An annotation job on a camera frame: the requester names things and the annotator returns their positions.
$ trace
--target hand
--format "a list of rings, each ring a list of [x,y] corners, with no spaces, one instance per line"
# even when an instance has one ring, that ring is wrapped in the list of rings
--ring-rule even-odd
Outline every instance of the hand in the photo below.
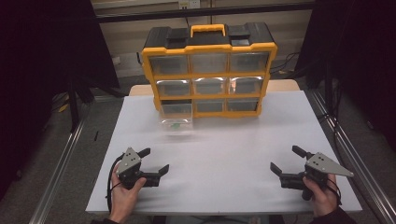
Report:
[[[331,181],[327,181],[327,185],[337,191],[337,187],[334,185],[335,175],[328,175]],[[314,195],[312,196],[312,206],[314,208],[314,217],[323,217],[328,215],[330,212],[337,209],[337,197],[329,189],[321,189],[317,183],[306,177],[303,178],[305,185],[312,190]]]
[[[113,174],[111,175],[111,183],[113,186],[120,183],[116,174],[118,167],[119,166],[116,165],[113,170]],[[136,181],[132,189],[125,189],[122,185],[116,186],[113,189],[110,220],[118,223],[124,223],[127,220],[128,216],[134,211],[134,206],[137,203],[137,194],[139,193],[139,190],[143,188],[145,183],[146,178],[142,177]]]

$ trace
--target cable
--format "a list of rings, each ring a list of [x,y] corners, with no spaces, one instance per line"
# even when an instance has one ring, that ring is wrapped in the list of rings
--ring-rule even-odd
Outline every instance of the cable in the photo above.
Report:
[[[115,185],[113,188],[110,188],[110,184],[111,184],[111,176],[113,175],[113,170],[114,167],[117,165],[117,162],[122,160],[124,153],[122,153],[122,155],[120,155],[119,157],[116,158],[116,160],[113,162],[113,164],[111,165],[111,169],[110,169],[110,173],[108,174],[108,180],[107,180],[107,207],[108,207],[108,211],[111,213],[111,191],[118,186],[120,183],[118,183],[117,185]]]
[[[116,184],[115,186],[113,186],[113,188],[111,188],[111,191],[113,191],[113,189],[114,189],[116,186],[120,185],[120,184],[121,184],[121,182],[118,183],[118,184]]]
[[[136,53],[136,59],[137,59],[137,62],[138,62],[140,65],[142,65],[142,61],[140,61],[140,54],[139,54],[139,52]]]
[[[318,62],[320,62],[320,59],[316,59],[313,62],[311,62],[309,65],[307,65],[306,67],[300,69],[297,72],[294,72],[292,74],[290,74],[289,76],[285,77],[285,79],[293,79],[293,78],[297,78],[297,77],[303,77],[305,76],[306,72],[313,67],[314,65],[316,65]]]
[[[331,191],[334,195],[335,195],[335,197],[337,197],[337,205],[342,205],[342,203],[341,203],[341,191],[340,191],[340,189],[338,188],[338,186],[334,183],[334,185],[335,185],[335,187],[337,188],[337,190],[335,190],[335,189],[333,189],[333,188],[331,188],[329,185],[326,185],[326,188],[329,190],[329,191]]]
[[[341,202],[341,190],[338,188],[337,184],[335,184],[334,181],[332,181],[332,180],[330,180],[330,179],[328,179],[328,181],[332,182],[332,183],[335,185],[335,187],[337,188],[337,192],[338,192],[338,194],[340,195],[340,202]]]
[[[189,28],[189,27],[190,27],[190,24],[189,24],[189,19],[187,19],[187,17],[185,17],[184,19],[186,19],[187,28]]]
[[[275,67],[271,67],[270,69],[276,69],[278,67],[281,67],[281,68],[276,70],[275,72],[273,71],[271,73],[273,74],[273,73],[279,72],[280,70],[284,69],[286,67],[286,65],[290,62],[290,60],[293,59],[294,56],[296,56],[297,54],[300,54],[300,52],[294,52],[294,53],[288,54],[288,56],[286,56],[284,63],[282,63],[281,65],[275,66]]]

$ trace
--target wall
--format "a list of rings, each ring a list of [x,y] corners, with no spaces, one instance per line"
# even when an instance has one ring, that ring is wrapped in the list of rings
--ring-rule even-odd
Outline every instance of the wall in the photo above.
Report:
[[[116,1],[92,0],[97,15],[178,9],[178,1],[172,0],[128,0],[114,2]],[[238,7],[296,2],[302,2],[302,0],[201,0],[201,7]],[[276,56],[276,62],[274,63],[274,65],[277,65],[283,63],[283,60],[288,54],[300,51],[310,16],[311,10],[301,10],[214,16],[212,18],[198,17],[188,18],[188,20],[190,25],[208,24],[211,20],[212,23],[227,23],[230,25],[244,24],[249,21],[266,22],[278,44],[278,54]],[[181,28],[187,27],[187,23],[184,18],[177,18],[101,24],[110,54],[118,61],[115,65],[118,77],[143,74],[140,65],[137,63],[135,53],[142,50],[149,30],[154,26]]]

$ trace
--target white tabletop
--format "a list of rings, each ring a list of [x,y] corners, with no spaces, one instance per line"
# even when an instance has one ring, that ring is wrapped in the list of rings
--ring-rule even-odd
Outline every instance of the white tabletop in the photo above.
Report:
[[[257,118],[195,119],[190,135],[174,136],[159,128],[152,96],[125,97],[119,120],[92,192],[87,211],[107,212],[106,182],[113,161],[132,147],[151,147],[143,172],[170,164],[158,188],[144,188],[134,212],[142,215],[251,215],[312,211],[296,189],[282,189],[270,171],[304,170],[297,145],[337,161],[303,91],[268,92]],[[342,207],[361,206],[345,177],[337,176]]]

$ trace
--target gray floor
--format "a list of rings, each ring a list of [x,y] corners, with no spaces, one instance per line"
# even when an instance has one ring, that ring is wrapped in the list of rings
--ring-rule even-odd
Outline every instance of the gray floor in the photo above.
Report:
[[[300,87],[305,90],[304,79],[300,79],[298,82]],[[132,85],[141,83],[145,83],[145,79],[142,77],[121,78],[120,91],[128,92]],[[309,91],[305,91],[314,111],[319,115],[320,112]],[[104,94],[101,91],[94,92],[96,95]],[[61,180],[61,187],[52,202],[46,223],[89,223],[93,218],[100,219],[99,216],[86,213],[85,207],[91,195],[95,178],[98,175],[97,171],[105,156],[121,105],[122,100],[91,105],[89,117],[81,132],[81,141],[76,144]],[[70,120],[68,110],[52,114],[34,156],[22,169],[22,179],[12,183],[5,198],[0,202],[0,223],[29,222],[70,136]],[[392,203],[395,203],[396,190],[394,190],[395,182],[393,180],[396,179],[396,153],[389,148],[381,133],[367,126],[367,118],[350,101],[347,95],[343,97],[340,105],[339,120],[375,179],[388,194]],[[329,142],[333,144],[332,131],[326,122],[322,122],[321,125],[329,138]],[[353,167],[342,150],[341,156],[346,162],[346,167],[353,171]],[[355,182],[356,186],[361,189],[361,193],[354,183],[351,183],[351,185],[358,195],[363,211],[351,215],[362,224],[378,223],[368,205],[370,204],[375,212],[381,216],[376,209],[374,200],[358,177],[355,178]],[[294,222],[296,216],[285,215],[284,218],[286,223],[289,224]],[[308,223],[311,219],[312,215],[310,214],[299,215],[296,223]],[[146,224],[150,222],[149,217],[136,216],[130,219],[130,223]],[[187,222],[185,219],[181,219],[178,223]]]

